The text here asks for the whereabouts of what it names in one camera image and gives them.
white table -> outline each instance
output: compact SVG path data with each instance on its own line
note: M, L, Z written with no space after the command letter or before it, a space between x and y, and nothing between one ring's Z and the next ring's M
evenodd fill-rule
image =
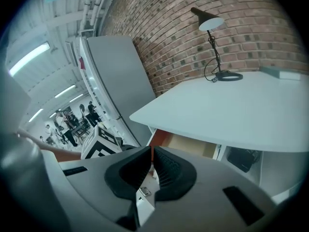
M130 119L150 128L217 144L214 159L229 164L276 196L278 190L269 186L271 180L267 178L284 179L290 170L283 173L281 169L278 173L279 166L288 164L294 168L297 164L287 162L290 157L274 157L271 153L296 154L292 158L298 163L309 151L309 77L302 75L301 81L294 81L262 72L242 74L243 79L234 82L212 83L204 78L182 82ZM231 147L266 153L260 163L244 173L227 161ZM281 191L297 184L303 177L299 172L305 167L306 162L302 161L297 174L280 183Z

lamp shade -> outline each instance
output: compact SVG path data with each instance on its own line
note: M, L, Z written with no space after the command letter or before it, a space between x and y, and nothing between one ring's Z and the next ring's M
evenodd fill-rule
M221 17L201 11L197 8L191 8L191 12L198 16L198 29L201 31L215 29L224 23Z

lamp arm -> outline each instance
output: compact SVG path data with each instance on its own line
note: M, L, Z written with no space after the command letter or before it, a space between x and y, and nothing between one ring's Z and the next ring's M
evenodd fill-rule
M219 58L219 53L217 52L217 49L216 49L216 42L215 42L215 37L211 35L211 33L209 32L209 30L207 30L207 33L209 35L209 38L208 38L208 42L211 44L213 50L214 50L214 53L216 55L216 61L217 61L217 68L219 69L219 72L221 72L221 64L220 64L220 58Z

pipe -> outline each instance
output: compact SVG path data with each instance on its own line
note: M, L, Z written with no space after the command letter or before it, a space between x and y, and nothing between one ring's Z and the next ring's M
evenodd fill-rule
M82 18L82 21L81 21L80 30L83 30L85 28L87 15L88 15L88 11L89 11L89 8L90 8L90 2L91 2L91 0L85 0L83 18Z
M90 25L93 26L95 23L96 15L98 13L98 7L100 6L101 0L96 0L95 1L95 6L93 7L92 10L92 15L91 15L91 20L90 20Z
M97 21L98 21L99 15L100 15L99 12L100 12L100 10L102 9L102 6L103 6L104 1L105 1L105 0L101 0L101 3L100 3L100 6L99 6L99 8L98 8L98 12L97 12L97 15L96 15L96 20L95 20L95 22L94 22L94 25L97 24Z

lamp base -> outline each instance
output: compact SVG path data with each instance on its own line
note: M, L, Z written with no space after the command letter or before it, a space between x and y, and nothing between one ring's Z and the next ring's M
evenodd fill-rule
M224 82L231 82L231 81L238 81L243 78L242 74L234 73L234 72L217 72L216 78L218 81L224 81Z

